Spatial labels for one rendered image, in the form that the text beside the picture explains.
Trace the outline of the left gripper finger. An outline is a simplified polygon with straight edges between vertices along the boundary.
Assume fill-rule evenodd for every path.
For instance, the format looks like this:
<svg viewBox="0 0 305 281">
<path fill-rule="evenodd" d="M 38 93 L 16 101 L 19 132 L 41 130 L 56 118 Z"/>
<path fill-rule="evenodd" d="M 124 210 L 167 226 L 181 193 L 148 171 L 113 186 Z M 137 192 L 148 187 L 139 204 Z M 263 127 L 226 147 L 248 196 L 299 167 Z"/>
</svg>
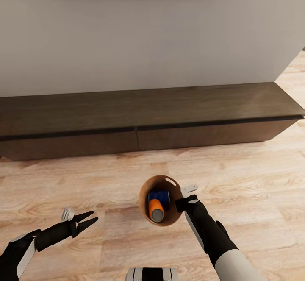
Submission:
<svg viewBox="0 0 305 281">
<path fill-rule="evenodd" d="M 75 221 L 77 223 L 80 223 L 82 220 L 86 219 L 88 216 L 90 216 L 93 213 L 94 213 L 94 211 L 90 211 L 90 212 L 87 212 L 87 213 L 84 213 L 84 214 L 74 215 Z"/>
<path fill-rule="evenodd" d="M 95 223 L 97 220 L 99 219 L 99 217 L 84 221 L 84 222 L 80 222 L 77 226 L 77 235 L 79 235 L 80 232 L 84 231 L 86 228 L 88 228 L 89 226 L 91 226 L 93 223 Z"/>
</svg>

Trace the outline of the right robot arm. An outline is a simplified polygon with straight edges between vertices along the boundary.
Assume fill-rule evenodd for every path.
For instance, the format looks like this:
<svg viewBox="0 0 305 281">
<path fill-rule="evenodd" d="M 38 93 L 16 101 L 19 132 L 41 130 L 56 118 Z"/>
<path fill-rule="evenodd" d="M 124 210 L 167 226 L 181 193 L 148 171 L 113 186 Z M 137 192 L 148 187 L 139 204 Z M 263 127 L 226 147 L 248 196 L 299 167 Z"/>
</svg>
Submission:
<svg viewBox="0 0 305 281">
<path fill-rule="evenodd" d="M 220 281 L 266 281 L 229 239 L 224 226 L 208 215 L 197 195 L 189 196 L 189 192 L 196 190 L 196 184 L 181 187 L 182 198 L 175 200 L 175 205 L 178 213 L 185 212 L 192 231 L 204 252 L 209 255 Z"/>
</svg>

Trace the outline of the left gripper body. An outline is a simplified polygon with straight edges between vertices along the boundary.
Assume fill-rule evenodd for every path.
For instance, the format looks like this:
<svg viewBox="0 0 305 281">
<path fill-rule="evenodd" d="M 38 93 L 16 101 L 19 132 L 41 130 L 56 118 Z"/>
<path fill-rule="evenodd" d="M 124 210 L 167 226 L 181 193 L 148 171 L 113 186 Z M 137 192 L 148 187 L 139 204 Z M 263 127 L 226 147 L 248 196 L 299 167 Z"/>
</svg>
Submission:
<svg viewBox="0 0 305 281">
<path fill-rule="evenodd" d="M 65 238 L 75 238 L 77 236 L 77 226 L 75 217 L 71 221 L 64 221 L 50 227 L 51 242 L 56 244 Z"/>
</svg>

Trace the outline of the robot trunk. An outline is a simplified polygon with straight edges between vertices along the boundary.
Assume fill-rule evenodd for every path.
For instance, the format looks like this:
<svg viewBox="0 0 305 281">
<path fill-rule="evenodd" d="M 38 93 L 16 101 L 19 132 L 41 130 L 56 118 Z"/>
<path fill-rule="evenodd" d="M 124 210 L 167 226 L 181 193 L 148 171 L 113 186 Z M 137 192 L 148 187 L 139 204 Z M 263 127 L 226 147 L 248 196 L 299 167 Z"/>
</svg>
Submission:
<svg viewBox="0 0 305 281">
<path fill-rule="evenodd" d="M 129 268 L 125 281 L 180 281 L 176 268 Z"/>
</svg>

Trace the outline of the trash can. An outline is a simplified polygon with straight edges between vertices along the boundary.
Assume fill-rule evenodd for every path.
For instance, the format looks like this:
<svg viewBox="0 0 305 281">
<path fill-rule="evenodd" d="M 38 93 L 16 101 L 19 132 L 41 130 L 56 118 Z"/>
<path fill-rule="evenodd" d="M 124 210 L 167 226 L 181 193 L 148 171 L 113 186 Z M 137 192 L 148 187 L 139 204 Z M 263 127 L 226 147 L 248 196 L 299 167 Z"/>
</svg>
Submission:
<svg viewBox="0 0 305 281">
<path fill-rule="evenodd" d="M 181 186 L 179 183 L 166 175 L 155 175 L 145 181 L 139 193 L 139 207 L 145 219 L 151 224 L 159 227 L 166 227 L 176 223 L 183 213 L 178 213 L 177 207 L 175 205 L 175 200 L 182 198 L 180 189 Z M 149 192 L 163 190 L 169 191 L 170 203 L 164 208 L 163 219 L 160 222 L 153 222 L 151 221 L 149 213 L 148 194 Z"/>
</svg>

